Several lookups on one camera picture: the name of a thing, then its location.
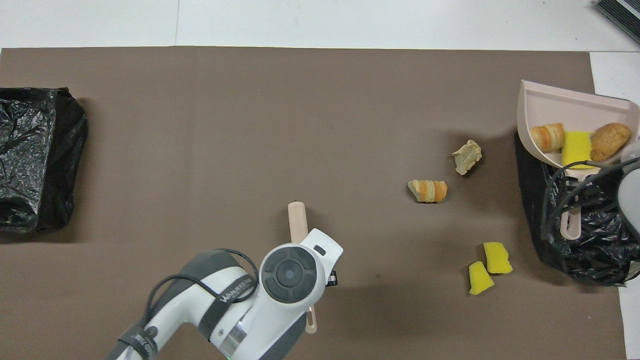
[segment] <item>trash bag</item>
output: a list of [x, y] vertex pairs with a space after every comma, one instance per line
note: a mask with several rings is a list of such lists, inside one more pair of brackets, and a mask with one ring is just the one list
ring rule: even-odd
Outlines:
[[[556, 168], [536, 159], [515, 134], [518, 181], [527, 223], [540, 260], [571, 278], [604, 286], [623, 286], [637, 276], [629, 274], [632, 261], [640, 261], [640, 242], [623, 220], [617, 207], [621, 170], [593, 181], [580, 193], [582, 233], [576, 240], [560, 234], [560, 218], [549, 218], [559, 199], [568, 193], [571, 178], [558, 177], [547, 197], [549, 207], [543, 213], [547, 181]], [[544, 233], [544, 221], [552, 222]]]
[[69, 223], [87, 133], [68, 89], [0, 88], [0, 231]]

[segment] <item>yellow sponge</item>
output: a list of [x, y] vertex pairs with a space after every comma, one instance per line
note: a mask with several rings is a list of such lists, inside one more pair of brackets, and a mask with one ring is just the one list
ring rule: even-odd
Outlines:
[[486, 267], [492, 274], [508, 274], [513, 271], [509, 263], [509, 253], [502, 243], [484, 243]]
[[[562, 147], [562, 165], [575, 161], [591, 160], [591, 134], [588, 131], [565, 131]], [[592, 168], [588, 165], [575, 165], [571, 168]]]
[[471, 290], [469, 290], [471, 295], [478, 295], [493, 286], [493, 280], [486, 272], [482, 261], [476, 261], [469, 265], [469, 279], [471, 280]]

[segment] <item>bread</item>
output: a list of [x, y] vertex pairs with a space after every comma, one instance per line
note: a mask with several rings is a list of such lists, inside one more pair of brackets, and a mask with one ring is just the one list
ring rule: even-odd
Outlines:
[[564, 129], [561, 123], [535, 126], [531, 128], [531, 138], [540, 151], [552, 152], [562, 148]]
[[591, 136], [591, 159], [604, 161], [614, 156], [631, 137], [631, 130], [624, 124], [612, 122]]
[[464, 175], [482, 158], [482, 149], [475, 141], [469, 140], [452, 155], [456, 160], [456, 171]]
[[407, 186], [419, 202], [440, 202], [447, 196], [447, 184], [444, 181], [411, 180]]

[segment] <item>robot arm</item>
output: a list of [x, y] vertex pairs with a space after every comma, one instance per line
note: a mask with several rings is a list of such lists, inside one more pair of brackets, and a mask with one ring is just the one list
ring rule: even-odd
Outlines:
[[306, 309], [324, 292], [342, 247], [314, 229], [301, 244], [273, 249], [260, 267], [256, 285], [224, 251], [196, 256], [182, 274], [201, 280], [213, 297], [193, 281], [180, 279], [165, 291], [149, 314], [118, 339], [107, 359], [153, 359], [184, 322], [231, 360], [282, 359], [305, 328]]

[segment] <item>white table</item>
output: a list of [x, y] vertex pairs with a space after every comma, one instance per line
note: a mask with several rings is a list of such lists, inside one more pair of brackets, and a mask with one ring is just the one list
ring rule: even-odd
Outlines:
[[[640, 103], [640, 45], [591, 0], [0, 0], [0, 51], [173, 45], [588, 51], [596, 92]], [[640, 358], [640, 280], [620, 306]]]

